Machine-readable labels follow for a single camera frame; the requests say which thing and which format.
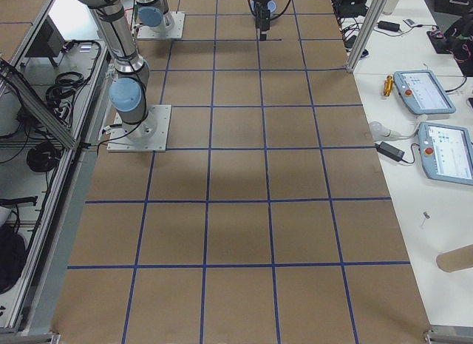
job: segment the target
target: metal base plate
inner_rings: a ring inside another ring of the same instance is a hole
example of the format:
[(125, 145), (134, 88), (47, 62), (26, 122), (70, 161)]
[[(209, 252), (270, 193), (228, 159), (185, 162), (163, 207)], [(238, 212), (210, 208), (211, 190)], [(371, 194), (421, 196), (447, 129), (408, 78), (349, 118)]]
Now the metal base plate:
[(143, 26), (138, 31), (138, 39), (142, 40), (157, 40), (157, 39), (180, 39), (183, 37), (184, 30), (184, 18), (185, 13), (180, 11), (171, 12), (171, 15), (174, 19), (174, 27), (171, 30), (166, 32), (165, 36), (162, 36), (159, 32), (153, 31), (147, 26)]
[[(109, 152), (165, 152), (168, 142), (169, 122), (171, 120), (171, 105), (151, 105), (148, 118), (154, 118), (157, 122), (156, 132), (149, 138), (120, 138), (109, 142)], [(115, 124), (121, 124), (121, 118), (115, 116)], [(119, 138), (125, 132), (121, 128), (113, 129), (110, 139)]]

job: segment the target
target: cardboard tube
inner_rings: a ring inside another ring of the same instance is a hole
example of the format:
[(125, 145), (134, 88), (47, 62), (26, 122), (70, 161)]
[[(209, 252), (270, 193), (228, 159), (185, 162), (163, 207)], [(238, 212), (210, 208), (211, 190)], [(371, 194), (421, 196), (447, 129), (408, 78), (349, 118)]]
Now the cardboard tube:
[(473, 244), (438, 255), (437, 266), (445, 272), (473, 268)]

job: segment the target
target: tablet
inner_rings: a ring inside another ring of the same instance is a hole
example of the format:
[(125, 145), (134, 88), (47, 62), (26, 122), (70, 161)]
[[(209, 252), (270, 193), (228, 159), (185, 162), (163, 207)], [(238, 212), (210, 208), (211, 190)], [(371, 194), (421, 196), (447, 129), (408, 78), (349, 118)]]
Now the tablet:
[(423, 122), (418, 137), (429, 178), (473, 185), (473, 148), (466, 128)]
[(407, 108), (416, 115), (453, 113), (455, 106), (430, 70), (395, 72), (394, 84)]

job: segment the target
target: beige cylinder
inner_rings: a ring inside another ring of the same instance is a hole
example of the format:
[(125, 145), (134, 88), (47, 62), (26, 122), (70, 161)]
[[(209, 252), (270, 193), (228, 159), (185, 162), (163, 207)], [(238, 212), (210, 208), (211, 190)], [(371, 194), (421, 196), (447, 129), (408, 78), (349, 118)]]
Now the beige cylinder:
[(387, 0), (386, 4), (384, 5), (383, 14), (384, 15), (391, 15), (392, 11), (396, 8), (399, 0)]
[(473, 268), (473, 244), (438, 255), (437, 265), (445, 272)]

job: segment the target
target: white mounting plate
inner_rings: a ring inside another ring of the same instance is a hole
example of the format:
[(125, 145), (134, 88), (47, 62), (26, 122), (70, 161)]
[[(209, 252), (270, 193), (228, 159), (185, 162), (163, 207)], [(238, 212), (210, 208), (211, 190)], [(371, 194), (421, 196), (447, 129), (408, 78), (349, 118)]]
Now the white mounting plate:
[(166, 32), (165, 36), (162, 36), (159, 32), (153, 31), (148, 26), (143, 26), (138, 31), (138, 39), (142, 40), (156, 40), (156, 39), (181, 39), (184, 31), (184, 18), (185, 13), (177, 11), (171, 12), (172, 18), (174, 19), (174, 27)]
[[(108, 143), (109, 152), (165, 152), (168, 143), (169, 121), (171, 120), (171, 105), (151, 105), (148, 118), (157, 122), (156, 132), (149, 138), (120, 138)], [(121, 118), (115, 116), (115, 124), (121, 124)], [(121, 128), (113, 129), (110, 139), (119, 138), (125, 132)]]

